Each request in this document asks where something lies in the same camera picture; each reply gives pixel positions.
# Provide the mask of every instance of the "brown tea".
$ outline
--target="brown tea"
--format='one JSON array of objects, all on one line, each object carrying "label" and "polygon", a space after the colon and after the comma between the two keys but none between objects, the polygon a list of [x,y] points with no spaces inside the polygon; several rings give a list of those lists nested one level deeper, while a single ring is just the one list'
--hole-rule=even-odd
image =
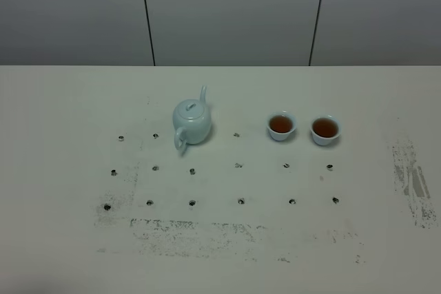
[{"label": "brown tea", "polygon": [[292,122],[286,116],[275,116],[269,122],[271,130],[279,134],[285,134],[292,129]]},{"label": "brown tea", "polygon": [[316,134],[323,138],[334,137],[338,133],[338,126],[333,120],[327,118],[319,118],[316,120],[312,129]]}]

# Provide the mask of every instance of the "teacup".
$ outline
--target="teacup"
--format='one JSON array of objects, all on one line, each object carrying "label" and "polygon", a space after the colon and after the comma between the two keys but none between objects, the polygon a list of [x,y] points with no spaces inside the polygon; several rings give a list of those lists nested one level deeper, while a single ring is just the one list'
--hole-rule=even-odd
[{"label": "teacup", "polygon": [[283,141],[296,130],[296,118],[286,112],[276,112],[268,117],[267,128],[271,138]]},{"label": "teacup", "polygon": [[319,116],[311,122],[312,139],[317,145],[326,146],[341,135],[341,125],[330,115]]}]

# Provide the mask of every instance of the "teapot lid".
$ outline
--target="teapot lid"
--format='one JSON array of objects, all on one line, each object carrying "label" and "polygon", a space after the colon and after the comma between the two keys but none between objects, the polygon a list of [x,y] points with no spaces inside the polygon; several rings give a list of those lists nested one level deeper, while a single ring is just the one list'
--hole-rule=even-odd
[{"label": "teapot lid", "polygon": [[204,114],[204,105],[196,99],[182,101],[178,105],[178,114],[186,120],[195,120]]}]

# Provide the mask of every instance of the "stain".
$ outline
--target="stain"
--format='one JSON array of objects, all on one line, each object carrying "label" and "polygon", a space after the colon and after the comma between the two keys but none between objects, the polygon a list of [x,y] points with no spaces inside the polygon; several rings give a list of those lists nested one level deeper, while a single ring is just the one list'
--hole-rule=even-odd
[{"label": "stain", "polygon": [[438,222],[431,202],[429,188],[421,166],[418,164],[413,142],[400,134],[392,144],[393,185],[406,199],[414,225],[423,229],[437,227]]},{"label": "stain", "polygon": [[137,184],[138,184],[138,176],[139,176],[139,164],[141,162],[138,162],[134,167],[129,168],[129,170],[127,171],[127,174],[125,175],[125,182],[130,182],[133,184],[133,189],[136,188]]},{"label": "stain", "polygon": [[345,218],[343,221],[345,224],[346,229],[349,231],[349,233],[353,233],[355,236],[358,236],[356,233],[356,230],[354,229],[354,226],[352,225],[352,222],[349,218]]},{"label": "stain", "polygon": [[133,203],[133,193],[112,194],[109,191],[99,197],[99,203],[95,208],[95,227],[110,227],[124,221]]},{"label": "stain", "polygon": [[130,228],[141,254],[257,261],[267,230],[234,223],[132,219]]},{"label": "stain", "polygon": [[288,261],[286,258],[278,258],[277,260],[281,262],[291,263],[291,261]]},{"label": "stain", "polygon": [[333,244],[337,243],[339,240],[354,240],[355,237],[358,237],[357,233],[337,230],[327,230],[326,234]]}]

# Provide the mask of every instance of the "white teapot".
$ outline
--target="white teapot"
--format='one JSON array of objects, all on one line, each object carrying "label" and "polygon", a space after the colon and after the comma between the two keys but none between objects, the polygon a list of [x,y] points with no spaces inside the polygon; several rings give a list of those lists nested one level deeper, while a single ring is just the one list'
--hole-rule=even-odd
[{"label": "white teapot", "polygon": [[182,101],[173,111],[173,126],[176,130],[174,146],[181,152],[185,150],[187,144],[202,142],[212,128],[212,115],[205,103],[206,91],[207,86],[202,86],[199,100]]}]

